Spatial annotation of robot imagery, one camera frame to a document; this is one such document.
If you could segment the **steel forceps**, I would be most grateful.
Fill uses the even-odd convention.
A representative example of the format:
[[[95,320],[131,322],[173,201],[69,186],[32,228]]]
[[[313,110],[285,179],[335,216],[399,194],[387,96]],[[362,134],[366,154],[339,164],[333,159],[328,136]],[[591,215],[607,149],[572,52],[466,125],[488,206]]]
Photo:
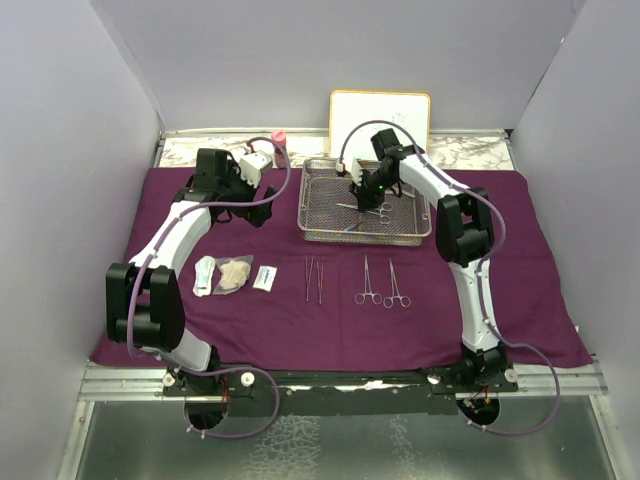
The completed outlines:
[[[347,208],[354,211],[359,211],[356,205],[351,205],[346,203],[336,203],[336,206]],[[392,210],[393,210],[393,206],[388,202],[384,202],[379,207],[366,210],[366,213],[375,215],[379,219],[379,222],[382,225],[389,225],[391,223],[391,220],[388,213]]]

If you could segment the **white gauze bag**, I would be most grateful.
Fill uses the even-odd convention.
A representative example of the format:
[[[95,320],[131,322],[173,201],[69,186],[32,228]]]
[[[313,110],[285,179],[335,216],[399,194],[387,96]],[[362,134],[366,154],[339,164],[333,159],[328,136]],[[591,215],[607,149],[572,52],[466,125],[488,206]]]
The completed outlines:
[[[220,278],[212,294],[229,295],[242,288],[249,280],[253,260],[253,255],[216,259],[215,266]]]

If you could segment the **steel tweezers front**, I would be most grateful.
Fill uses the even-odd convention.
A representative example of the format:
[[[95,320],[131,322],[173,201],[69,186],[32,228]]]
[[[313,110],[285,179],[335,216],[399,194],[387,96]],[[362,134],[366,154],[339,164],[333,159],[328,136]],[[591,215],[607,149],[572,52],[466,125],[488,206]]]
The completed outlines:
[[[305,257],[305,301],[308,302],[310,298],[310,286],[313,275],[314,256]]]

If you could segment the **metal mesh tray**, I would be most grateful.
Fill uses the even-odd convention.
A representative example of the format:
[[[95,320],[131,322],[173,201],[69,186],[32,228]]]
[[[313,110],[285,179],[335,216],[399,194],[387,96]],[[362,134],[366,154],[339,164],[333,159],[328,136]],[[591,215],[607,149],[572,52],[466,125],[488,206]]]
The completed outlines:
[[[403,183],[385,191],[393,206],[391,223],[375,215],[336,206],[356,205],[350,179],[339,177],[333,158],[310,158],[302,166],[297,224],[307,241],[418,247],[432,232],[430,205],[412,186]],[[358,231],[344,232],[360,222]]]

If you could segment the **white blue label packet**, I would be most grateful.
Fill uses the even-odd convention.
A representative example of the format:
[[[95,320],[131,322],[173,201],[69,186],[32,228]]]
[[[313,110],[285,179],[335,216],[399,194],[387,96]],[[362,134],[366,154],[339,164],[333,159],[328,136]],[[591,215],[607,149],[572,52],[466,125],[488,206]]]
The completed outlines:
[[[270,292],[273,288],[276,275],[276,267],[266,265],[260,266],[253,283],[253,288],[265,292]]]

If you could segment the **purple cloth wrap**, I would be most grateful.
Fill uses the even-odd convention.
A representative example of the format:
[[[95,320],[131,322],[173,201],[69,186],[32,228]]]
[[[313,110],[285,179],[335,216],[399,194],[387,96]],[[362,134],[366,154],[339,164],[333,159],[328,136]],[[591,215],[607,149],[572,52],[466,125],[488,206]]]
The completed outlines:
[[[490,288],[501,334],[514,343],[514,362],[549,358],[561,368],[591,363],[561,294],[552,252],[537,222],[525,178],[514,171],[456,170],[453,177],[486,189],[507,226],[503,248],[490,261]],[[259,228],[236,219],[213,227],[192,259],[253,255],[256,266],[273,266],[270,292],[245,286],[229,295],[196,297],[194,265],[187,262],[179,287],[188,329],[214,345],[224,363],[263,369],[307,371],[397,371],[458,361],[462,320],[448,265],[432,239],[418,247],[394,248],[305,241],[297,225],[301,173],[268,173],[282,187],[272,217]],[[364,255],[371,285],[383,298],[391,291],[389,263],[409,308],[386,309],[363,291]],[[305,257],[314,256],[309,301],[305,301]],[[323,302],[317,301],[316,259],[324,266]]]

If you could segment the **steel clamp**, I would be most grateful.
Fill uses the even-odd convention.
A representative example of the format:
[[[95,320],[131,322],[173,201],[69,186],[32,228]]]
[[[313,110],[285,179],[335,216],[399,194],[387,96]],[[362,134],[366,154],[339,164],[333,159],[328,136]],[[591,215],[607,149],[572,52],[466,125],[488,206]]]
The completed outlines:
[[[363,291],[360,293],[357,293],[354,296],[354,301],[357,305],[364,305],[368,300],[370,300],[371,303],[374,305],[381,305],[382,296],[379,293],[374,292],[372,289],[369,261],[368,261],[367,255],[364,255],[363,269],[364,269]]]

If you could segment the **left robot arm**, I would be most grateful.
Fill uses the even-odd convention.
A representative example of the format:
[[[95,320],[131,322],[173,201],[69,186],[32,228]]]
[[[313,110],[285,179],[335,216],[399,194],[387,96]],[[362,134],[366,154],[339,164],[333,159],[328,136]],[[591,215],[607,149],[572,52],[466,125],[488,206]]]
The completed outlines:
[[[220,357],[187,328],[178,277],[213,225],[241,218],[260,227],[270,219],[279,190],[270,186],[262,199],[255,195],[273,165],[272,154],[252,146],[239,158],[223,149],[199,149],[194,174],[173,197],[152,239],[106,272],[108,339],[125,345],[133,358],[153,355],[179,368],[202,395],[220,385]]]

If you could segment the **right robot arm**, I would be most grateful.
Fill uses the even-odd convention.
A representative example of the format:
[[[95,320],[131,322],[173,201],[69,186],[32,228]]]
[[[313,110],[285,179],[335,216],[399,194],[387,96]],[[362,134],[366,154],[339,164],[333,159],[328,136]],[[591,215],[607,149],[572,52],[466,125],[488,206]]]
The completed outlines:
[[[350,191],[361,212],[381,206],[385,191],[401,184],[416,189],[436,208],[436,249],[454,276],[462,315],[462,358],[456,364],[459,382],[481,391],[507,367],[489,280],[495,245],[493,217],[499,213],[484,189],[456,181],[432,164],[414,141],[401,144],[393,129],[375,133],[371,144],[379,161],[376,170],[368,171],[359,160],[340,156],[336,173],[350,178]]]

